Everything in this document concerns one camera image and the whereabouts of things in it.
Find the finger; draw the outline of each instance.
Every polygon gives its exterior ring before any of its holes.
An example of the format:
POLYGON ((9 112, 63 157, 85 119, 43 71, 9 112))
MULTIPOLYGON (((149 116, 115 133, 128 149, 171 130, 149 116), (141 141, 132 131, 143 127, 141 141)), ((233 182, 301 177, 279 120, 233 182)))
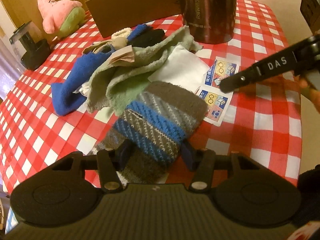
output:
POLYGON ((308 85, 308 82, 307 80, 305 80, 303 77, 300 76, 299 78, 299 86, 301 88, 307 88, 309 85, 308 85))
POLYGON ((320 91, 310 89, 310 100, 315 105, 317 111, 320 113, 320 91))

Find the red and white tablecloth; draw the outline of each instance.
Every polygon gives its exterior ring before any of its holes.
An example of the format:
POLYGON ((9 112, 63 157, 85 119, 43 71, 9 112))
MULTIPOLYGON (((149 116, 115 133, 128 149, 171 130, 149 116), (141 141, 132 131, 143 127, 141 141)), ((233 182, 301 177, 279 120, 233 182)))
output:
MULTIPOLYGON (((50 84, 64 82, 84 47, 102 41, 94 20, 57 44, 36 71, 26 71, 0 105, 0 171, 5 191, 79 150, 87 154, 102 140, 117 117, 112 109, 89 114, 81 106, 59 117, 52 106, 50 84)), ((182 25, 181 15, 148 23, 170 35, 182 25)), ((203 44, 197 55, 212 65, 215 57, 234 58, 240 70, 271 55, 287 41, 272 10, 262 4, 238 0, 234 38, 225 44, 203 44)), ((235 92, 221 127, 202 122, 190 139, 196 148, 210 148, 226 155, 240 151, 292 183, 297 182, 301 157, 300 93, 291 73, 235 92)), ((192 173, 179 158, 167 182, 188 184, 192 173)), ((215 181, 221 179, 215 175, 215 181)), ((94 171, 86 179, 99 185, 94 171)))

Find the thermos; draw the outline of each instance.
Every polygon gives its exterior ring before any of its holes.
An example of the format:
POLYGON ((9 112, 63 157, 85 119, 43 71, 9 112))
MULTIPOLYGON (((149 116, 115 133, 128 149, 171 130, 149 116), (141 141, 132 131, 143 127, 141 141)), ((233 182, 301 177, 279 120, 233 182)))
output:
POLYGON ((236 0, 180 0, 180 6, 196 41, 219 44, 232 39, 236 0))

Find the patrick star plush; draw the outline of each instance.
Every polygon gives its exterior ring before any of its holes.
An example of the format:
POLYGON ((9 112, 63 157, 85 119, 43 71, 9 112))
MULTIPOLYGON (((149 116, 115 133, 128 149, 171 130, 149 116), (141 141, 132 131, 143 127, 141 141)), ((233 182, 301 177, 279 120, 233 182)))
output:
POLYGON ((71 0, 38 0, 43 18, 43 28, 48 34, 64 38, 79 29, 84 23, 85 11, 82 3, 71 0))

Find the brown box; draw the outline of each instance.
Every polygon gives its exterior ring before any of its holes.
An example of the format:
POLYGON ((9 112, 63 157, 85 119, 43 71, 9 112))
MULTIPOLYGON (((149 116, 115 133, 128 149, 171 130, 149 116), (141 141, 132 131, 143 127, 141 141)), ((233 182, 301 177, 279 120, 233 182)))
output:
POLYGON ((86 4, 104 38, 123 28, 181 12, 179 0, 88 0, 86 4))

